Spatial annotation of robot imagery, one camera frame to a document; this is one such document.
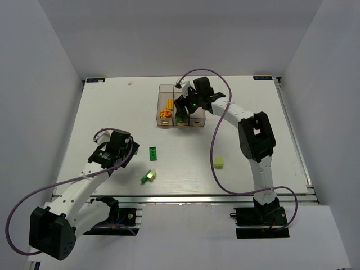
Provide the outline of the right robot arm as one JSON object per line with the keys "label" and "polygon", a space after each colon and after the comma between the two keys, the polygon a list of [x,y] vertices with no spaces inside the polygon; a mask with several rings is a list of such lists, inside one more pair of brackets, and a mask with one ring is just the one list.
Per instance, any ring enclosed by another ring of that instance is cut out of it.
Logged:
{"label": "right robot arm", "polygon": [[264,214],[280,207],[272,177],[272,155],[276,145],[269,117],[264,112],[252,113],[232,102],[232,92],[216,93],[207,77],[193,82],[180,79],[175,87],[182,94],[175,99],[176,118],[184,120],[197,109],[203,109],[219,116],[219,121],[227,121],[238,130],[240,150],[250,163],[254,191],[254,206]]}

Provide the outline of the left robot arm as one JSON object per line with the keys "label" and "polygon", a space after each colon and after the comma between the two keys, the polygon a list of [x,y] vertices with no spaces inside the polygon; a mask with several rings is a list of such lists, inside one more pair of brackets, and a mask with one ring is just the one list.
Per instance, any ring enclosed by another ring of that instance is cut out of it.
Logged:
{"label": "left robot arm", "polygon": [[64,260],[77,239],[96,225],[112,226],[119,219],[119,202],[111,196],[91,198],[95,190],[118,168],[125,168],[139,144],[124,130],[112,130],[108,139],[97,137],[97,148],[88,158],[80,179],[46,207],[30,216],[29,244]]}

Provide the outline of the orange round lego piece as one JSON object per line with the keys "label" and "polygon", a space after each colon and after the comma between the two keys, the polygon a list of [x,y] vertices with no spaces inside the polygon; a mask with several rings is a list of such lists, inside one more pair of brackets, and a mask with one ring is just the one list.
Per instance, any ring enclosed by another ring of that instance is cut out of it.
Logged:
{"label": "orange round lego piece", "polygon": [[172,110],[165,109],[165,110],[160,110],[160,112],[161,111],[166,112],[166,119],[172,118],[172,114],[173,114]]}

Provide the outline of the green lego plate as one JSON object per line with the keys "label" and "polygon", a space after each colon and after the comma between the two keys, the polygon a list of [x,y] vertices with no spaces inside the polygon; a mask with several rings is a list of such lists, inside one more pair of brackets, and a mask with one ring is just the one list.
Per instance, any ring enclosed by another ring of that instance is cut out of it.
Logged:
{"label": "green lego plate", "polygon": [[144,184],[146,183],[149,178],[148,178],[148,174],[151,172],[151,170],[149,170],[148,172],[146,172],[146,174],[141,178],[141,183]]}

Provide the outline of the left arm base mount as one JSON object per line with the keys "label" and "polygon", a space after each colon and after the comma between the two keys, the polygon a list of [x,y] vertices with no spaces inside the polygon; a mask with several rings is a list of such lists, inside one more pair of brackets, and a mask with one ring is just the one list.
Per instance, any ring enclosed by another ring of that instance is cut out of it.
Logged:
{"label": "left arm base mount", "polygon": [[95,224],[84,233],[85,235],[135,236],[138,233],[139,229],[136,226],[141,224],[140,209],[120,206],[119,201],[111,196],[90,199],[91,204],[95,202],[106,205],[109,212],[104,221]]}

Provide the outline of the yellow lego brick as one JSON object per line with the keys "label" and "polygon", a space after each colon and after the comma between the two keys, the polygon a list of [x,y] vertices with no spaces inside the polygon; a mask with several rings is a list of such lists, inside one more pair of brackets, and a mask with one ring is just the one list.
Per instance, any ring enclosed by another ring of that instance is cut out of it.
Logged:
{"label": "yellow lego brick", "polygon": [[167,110],[173,110],[174,101],[172,98],[167,99],[166,101],[166,109]]}

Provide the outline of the green long lego brick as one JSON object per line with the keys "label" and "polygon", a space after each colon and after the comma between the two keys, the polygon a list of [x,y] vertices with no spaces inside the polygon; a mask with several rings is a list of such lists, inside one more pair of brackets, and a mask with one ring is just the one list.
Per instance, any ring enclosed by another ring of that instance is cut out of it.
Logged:
{"label": "green long lego brick", "polygon": [[149,157],[150,157],[150,161],[157,160],[157,150],[155,146],[149,147]]}

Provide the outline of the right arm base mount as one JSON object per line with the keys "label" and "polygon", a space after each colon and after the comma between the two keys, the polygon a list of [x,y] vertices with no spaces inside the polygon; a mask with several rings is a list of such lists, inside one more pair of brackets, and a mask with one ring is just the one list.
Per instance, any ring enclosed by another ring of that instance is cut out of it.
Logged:
{"label": "right arm base mount", "polygon": [[234,208],[229,215],[235,220],[238,239],[287,239],[289,229],[281,227],[287,224],[285,210],[280,207],[264,219],[256,208]]}

